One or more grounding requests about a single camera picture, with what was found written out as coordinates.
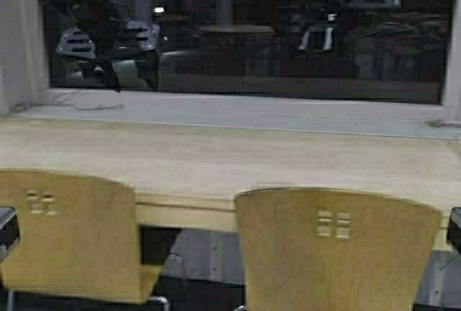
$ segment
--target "metal chair leg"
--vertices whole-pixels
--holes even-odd
[[[14,311],[14,291],[8,291],[6,298],[6,311]]]
[[[149,301],[150,302],[157,302],[159,304],[162,304],[162,307],[163,307],[164,311],[170,311],[170,302],[165,297],[150,297]]]

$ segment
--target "light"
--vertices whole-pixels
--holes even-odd
[[[156,14],[163,14],[165,12],[165,8],[163,6],[156,6],[153,10]]]

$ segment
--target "chair backrest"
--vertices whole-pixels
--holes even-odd
[[[410,311],[442,221],[327,189],[251,191],[236,208],[250,311]]]
[[[0,266],[6,288],[142,303],[133,190],[103,179],[0,171],[0,206],[16,208],[21,242]]]

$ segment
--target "window glass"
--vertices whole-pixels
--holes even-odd
[[[161,28],[156,72],[140,72],[133,60],[112,62],[123,89],[422,104],[442,98],[455,0],[119,1],[132,19]],[[51,86],[105,87],[82,73],[84,63],[54,53],[73,25],[53,8],[45,13]]]

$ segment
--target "table surface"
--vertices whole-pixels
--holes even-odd
[[[235,231],[237,193],[278,186],[372,191],[461,205],[461,142],[10,117],[0,168],[86,174],[136,190],[149,225]]]
[[[189,20],[189,16],[180,14],[168,14],[166,16],[154,17],[154,20],[158,23],[186,22]]]
[[[268,25],[251,24],[212,24],[198,27],[201,32],[214,32],[220,34],[274,34]]]

